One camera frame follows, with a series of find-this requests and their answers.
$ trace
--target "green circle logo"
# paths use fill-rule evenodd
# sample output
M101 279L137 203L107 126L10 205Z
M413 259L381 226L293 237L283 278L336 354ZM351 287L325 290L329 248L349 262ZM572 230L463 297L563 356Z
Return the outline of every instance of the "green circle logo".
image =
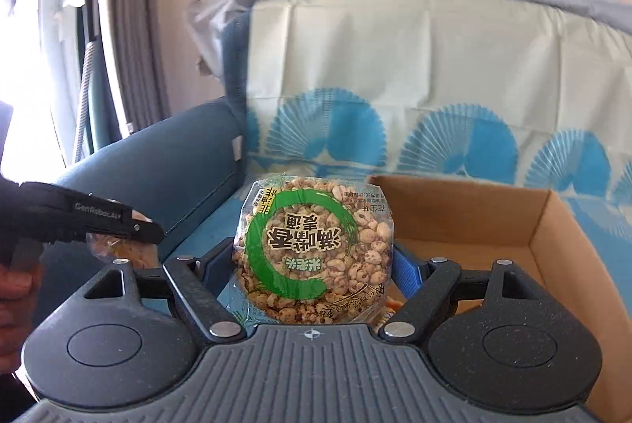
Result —
M261 245L261 236L263 236L265 225L272 215L283 207L297 203L314 203L333 213L347 234L347 250L349 251L351 246L355 244L358 226L353 215L341 203L326 192L294 190L277 193L268 212L266 214L258 212L255 215L246 233L246 253L252 271L266 289L287 299L311 300L320 297L327 290L325 283L320 279L295 280L285 277L274 269L274 266L265 256Z

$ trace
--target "sofa armrest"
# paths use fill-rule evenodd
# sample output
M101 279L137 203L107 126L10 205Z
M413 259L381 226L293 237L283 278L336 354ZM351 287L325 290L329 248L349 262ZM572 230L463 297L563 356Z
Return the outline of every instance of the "sofa armrest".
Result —
M118 200L158 222L165 230L162 260L243 183L244 161L233 152L242 134L226 101L217 99L105 147L58 184ZM103 266L85 243L48 246L42 262L36 324Z

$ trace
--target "cardboard box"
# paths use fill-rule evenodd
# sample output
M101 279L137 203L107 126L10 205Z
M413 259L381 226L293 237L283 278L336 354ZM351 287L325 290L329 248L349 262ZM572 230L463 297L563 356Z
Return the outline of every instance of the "cardboard box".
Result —
M606 267L554 192L400 176L369 181L381 186L391 206L395 239L419 257L443 256L463 269L511 259L545 286L601 346L603 366L588 408L606 423L632 421L632 321Z

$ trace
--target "transparent plastic packaging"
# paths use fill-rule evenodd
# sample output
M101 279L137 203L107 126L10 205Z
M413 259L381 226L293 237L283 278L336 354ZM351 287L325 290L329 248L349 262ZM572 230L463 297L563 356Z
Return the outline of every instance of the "transparent plastic packaging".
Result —
M246 328L372 322L392 260L393 219L379 186L266 178L241 210L225 303Z
M132 211L132 218L151 221L138 211ZM151 243L138 243L103 234L86 234L85 241L88 243L93 256L103 262L129 259L134 269L158 268L160 266L158 247Z

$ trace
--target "silver screw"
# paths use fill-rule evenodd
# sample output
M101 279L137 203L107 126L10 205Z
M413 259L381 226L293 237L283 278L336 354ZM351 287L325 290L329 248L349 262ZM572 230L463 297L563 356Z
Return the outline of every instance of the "silver screw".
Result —
M415 333L415 327L406 321L394 321L384 326L384 332L391 338L407 338Z
M211 325L209 331L217 338L232 338L239 334L241 327L234 321L218 321Z

